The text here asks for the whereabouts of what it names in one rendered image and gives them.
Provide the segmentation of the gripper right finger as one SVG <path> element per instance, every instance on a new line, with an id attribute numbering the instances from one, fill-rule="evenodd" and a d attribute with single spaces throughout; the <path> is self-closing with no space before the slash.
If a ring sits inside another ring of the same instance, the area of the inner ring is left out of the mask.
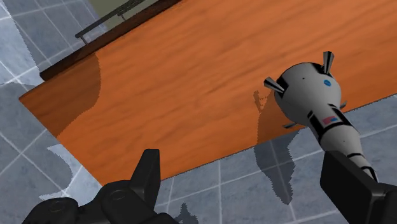
<path id="1" fill-rule="evenodd" d="M 343 153 L 324 154 L 320 185 L 349 224 L 397 224 L 397 186 L 376 182 Z"/>

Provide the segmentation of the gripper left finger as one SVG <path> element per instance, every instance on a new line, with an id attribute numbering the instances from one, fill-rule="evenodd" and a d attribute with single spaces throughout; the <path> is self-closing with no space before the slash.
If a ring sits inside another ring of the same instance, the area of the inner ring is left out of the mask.
<path id="1" fill-rule="evenodd" d="M 160 152 L 146 149 L 129 180 L 104 185 L 89 203 L 70 197 L 36 205 L 22 224 L 179 224 L 154 207 L 160 188 Z"/>

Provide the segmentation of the white toy rocket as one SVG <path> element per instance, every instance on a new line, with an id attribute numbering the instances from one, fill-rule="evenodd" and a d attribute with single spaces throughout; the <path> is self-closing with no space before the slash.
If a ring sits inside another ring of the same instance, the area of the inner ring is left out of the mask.
<path id="1" fill-rule="evenodd" d="M 274 91 L 274 98 L 283 114 L 291 120 L 284 126 L 308 127 L 324 151 L 339 151 L 372 179 L 376 172 L 365 158 L 360 135 L 341 109 L 340 85 L 331 74 L 334 54 L 323 53 L 323 64 L 302 62 L 291 66 L 278 79 L 268 77 L 265 87 Z"/>

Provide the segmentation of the orange wooden table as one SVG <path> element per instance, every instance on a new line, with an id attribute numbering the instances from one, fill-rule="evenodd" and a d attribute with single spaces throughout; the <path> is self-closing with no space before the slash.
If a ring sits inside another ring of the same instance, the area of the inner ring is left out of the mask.
<path id="1" fill-rule="evenodd" d="M 397 0 L 158 0 L 20 102 L 102 184 L 158 148 L 168 178 L 287 133 L 264 86 L 323 64 L 345 109 L 397 93 Z"/>

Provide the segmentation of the grey metal wall rail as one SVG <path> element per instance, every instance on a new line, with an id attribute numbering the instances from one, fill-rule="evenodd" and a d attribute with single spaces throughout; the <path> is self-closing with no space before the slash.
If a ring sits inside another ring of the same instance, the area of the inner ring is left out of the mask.
<path id="1" fill-rule="evenodd" d="M 86 39 L 84 38 L 84 35 L 88 32 L 90 32 L 92 29 L 100 26 L 103 24 L 105 21 L 109 20 L 111 17 L 117 15 L 118 17 L 122 17 L 124 20 L 124 14 L 131 10 L 132 8 L 136 7 L 138 4 L 141 4 L 145 0 L 128 0 L 126 3 L 123 3 L 121 6 L 117 7 L 113 11 L 109 12 L 108 14 L 104 15 L 100 19 L 96 20 L 94 23 L 90 24 L 86 28 L 84 28 L 82 31 L 78 32 L 77 34 L 74 35 L 75 38 L 80 38 L 84 44 L 88 44 Z"/>

